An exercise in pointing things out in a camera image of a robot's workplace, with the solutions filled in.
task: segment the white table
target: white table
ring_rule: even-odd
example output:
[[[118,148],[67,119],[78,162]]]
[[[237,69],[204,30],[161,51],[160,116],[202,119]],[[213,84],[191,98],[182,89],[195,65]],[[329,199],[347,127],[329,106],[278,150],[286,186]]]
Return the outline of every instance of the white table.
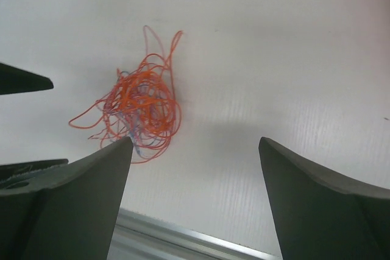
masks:
[[[2,163],[94,152],[94,131],[68,120],[116,67],[136,68],[144,24],[166,44],[185,31],[183,124],[162,157],[130,168],[122,207],[280,255],[261,136],[390,188],[389,0],[0,0],[1,61],[55,85],[1,97]]]

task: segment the tangled thread pile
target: tangled thread pile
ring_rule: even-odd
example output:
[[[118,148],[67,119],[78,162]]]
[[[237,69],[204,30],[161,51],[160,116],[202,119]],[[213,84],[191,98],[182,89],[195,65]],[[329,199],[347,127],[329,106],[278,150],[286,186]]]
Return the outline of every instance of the tangled thread pile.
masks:
[[[137,70],[133,72],[117,69],[117,83],[113,89],[90,108],[69,121],[69,125],[79,129],[91,129],[103,122],[105,128],[88,139],[100,139],[100,147],[104,142],[116,141],[130,136],[141,161],[150,161],[168,148],[172,137],[177,133],[182,111],[176,101],[172,55],[183,35],[178,31],[171,42],[169,54],[164,52],[157,34],[149,27],[143,28],[146,56]],[[147,33],[157,40],[161,54],[149,53]],[[169,76],[168,85],[163,77]],[[102,116],[92,125],[78,126],[74,121],[98,108]]]

